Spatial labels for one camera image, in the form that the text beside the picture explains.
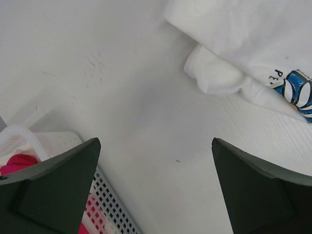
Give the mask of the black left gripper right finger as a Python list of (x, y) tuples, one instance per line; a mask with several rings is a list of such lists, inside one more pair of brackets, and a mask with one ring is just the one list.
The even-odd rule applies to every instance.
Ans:
[(312, 178), (214, 138), (212, 153), (235, 234), (310, 234)]

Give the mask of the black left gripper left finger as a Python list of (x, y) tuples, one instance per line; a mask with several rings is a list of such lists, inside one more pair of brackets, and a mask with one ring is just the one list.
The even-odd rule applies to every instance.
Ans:
[(71, 150), (0, 177), (2, 234), (77, 234), (98, 164), (92, 138)]

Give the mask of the white t-shirt with flower print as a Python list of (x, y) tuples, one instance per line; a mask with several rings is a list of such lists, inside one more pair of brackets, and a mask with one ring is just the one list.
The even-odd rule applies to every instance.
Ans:
[(311, 122), (311, 1), (171, 0), (164, 17)]

